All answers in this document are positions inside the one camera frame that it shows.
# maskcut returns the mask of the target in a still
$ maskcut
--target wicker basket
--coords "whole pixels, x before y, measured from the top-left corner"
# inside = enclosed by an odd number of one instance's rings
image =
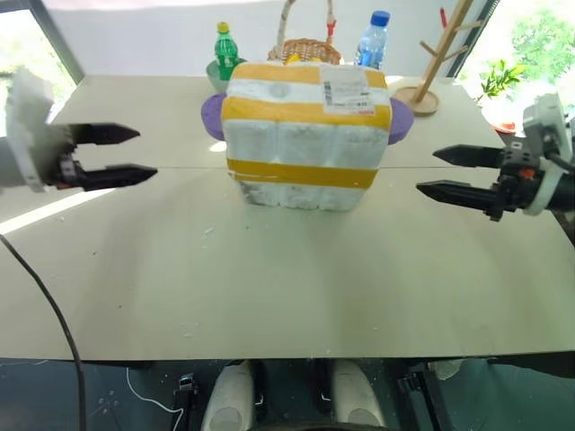
[[[341,54],[332,46],[333,31],[335,30],[335,17],[333,15],[333,0],[327,0],[327,38],[325,42],[313,39],[292,39],[286,40],[286,22],[289,10],[296,0],[287,0],[281,12],[279,21],[278,43],[268,55],[269,60],[281,59],[286,61],[294,54],[298,54],[303,61],[316,57],[325,63],[338,65],[341,62]]]

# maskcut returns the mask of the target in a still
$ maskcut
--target wooden table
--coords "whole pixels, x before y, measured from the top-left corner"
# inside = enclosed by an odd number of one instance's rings
[[[142,137],[85,148],[84,164],[131,161],[158,174],[8,237],[57,298],[84,359],[574,349],[575,252],[553,216],[496,224],[415,189],[496,178],[431,156],[458,143],[500,146],[461,87],[433,91],[438,114],[388,148],[356,210],[330,213],[243,203],[199,120],[207,81],[88,78],[57,121],[115,120]],[[26,190],[8,191],[2,207],[32,208]],[[52,311],[3,249],[0,272],[0,356],[69,358]]]

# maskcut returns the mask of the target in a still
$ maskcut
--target wall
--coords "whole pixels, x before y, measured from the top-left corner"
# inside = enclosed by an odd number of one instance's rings
[[[216,23],[228,21],[240,48],[251,60],[265,59],[274,44],[283,0],[45,0],[78,62],[88,75],[203,75],[213,57]],[[335,0],[335,46],[352,60],[359,36],[375,9],[392,15],[385,72],[422,75],[429,55],[419,46],[436,46],[439,7],[450,14],[456,0]],[[475,0],[473,21],[484,0]],[[300,0],[290,15],[287,36],[325,37],[323,0]],[[463,45],[467,31],[454,49]],[[447,73],[449,64],[441,69]]]

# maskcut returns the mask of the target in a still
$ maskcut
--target package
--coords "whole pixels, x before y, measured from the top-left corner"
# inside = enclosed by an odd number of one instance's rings
[[[244,63],[222,109],[227,165],[250,203],[350,210],[376,176],[391,116],[380,71]]]

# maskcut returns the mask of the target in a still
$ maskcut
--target blue bottle cap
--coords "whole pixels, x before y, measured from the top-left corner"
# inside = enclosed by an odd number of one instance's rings
[[[375,11],[371,15],[371,23],[372,25],[376,25],[377,27],[385,27],[389,22],[389,17],[391,15],[389,12],[386,11]]]

